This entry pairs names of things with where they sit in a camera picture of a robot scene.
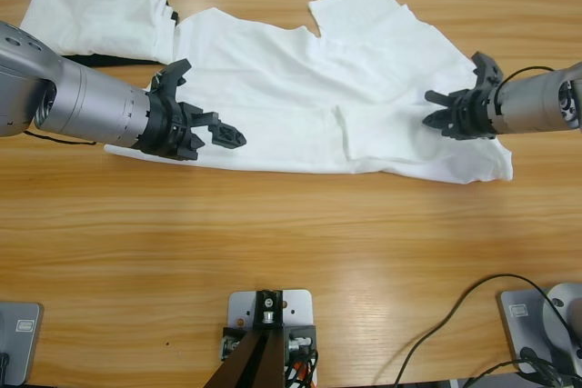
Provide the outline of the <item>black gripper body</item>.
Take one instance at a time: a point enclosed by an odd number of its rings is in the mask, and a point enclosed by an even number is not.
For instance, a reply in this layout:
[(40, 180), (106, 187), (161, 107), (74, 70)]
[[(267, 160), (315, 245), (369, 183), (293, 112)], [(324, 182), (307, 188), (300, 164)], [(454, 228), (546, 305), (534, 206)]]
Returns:
[(197, 155), (186, 151), (186, 132), (193, 127), (209, 126), (219, 120), (216, 112), (205, 113), (201, 108), (178, 103), (175, 98), (159, 92), (147, 92), (149, 110), (146, 126), (137, 137), (135, 149), (145, 154), (177, 161), (195, 161)]
[(447, 135), (456, 140), (478, 138), (494, 139), (497, 136), (489, 117), (490, 95), (494, 87), (459, 90), (448, 95), (451, 120)]

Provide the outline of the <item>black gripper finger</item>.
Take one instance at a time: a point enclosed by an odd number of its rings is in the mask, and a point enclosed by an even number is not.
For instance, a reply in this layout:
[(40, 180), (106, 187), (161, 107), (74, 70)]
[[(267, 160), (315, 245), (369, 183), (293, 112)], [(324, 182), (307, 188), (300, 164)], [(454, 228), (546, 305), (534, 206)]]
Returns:
[(205, 143), (196, 134), (191, 131), (186, 132), (186, 151), (188, 155), (197, 155), (198, 149), (203, 147)]
[(425, 99), (432, 104), (438, 104), (444, 107), (451, 107), (457, 99), (457, 92), (448, 95), (443, 95), (436, 91), (429, 90), (425, 93)]
[(235, 127), (218, 120), (208, 126), (212, 144), (226, 149), (237, 149), (246, 145), (246, 138)]
[(422, 124), (441, 132), (452, 132), (456, 128), (454, 116), (450, 109), (441, 109), (428, 114), (422, 120)]

